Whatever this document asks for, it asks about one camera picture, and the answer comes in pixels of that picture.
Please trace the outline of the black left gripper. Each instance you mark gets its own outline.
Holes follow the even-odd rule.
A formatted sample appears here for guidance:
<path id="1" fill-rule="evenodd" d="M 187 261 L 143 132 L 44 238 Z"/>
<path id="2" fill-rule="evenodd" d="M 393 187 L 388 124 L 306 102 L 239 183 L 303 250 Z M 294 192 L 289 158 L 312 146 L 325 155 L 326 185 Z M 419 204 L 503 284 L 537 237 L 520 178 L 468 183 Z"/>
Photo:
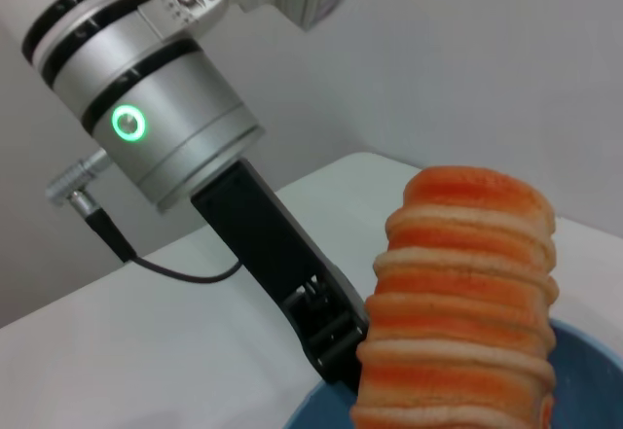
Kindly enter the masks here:
<path id="1" fill-rule="evenodd" d="M 286 317 L 320 376 L 357 394 L 361 303 L 250 162 L 234 163 L 191 202 Z"/>

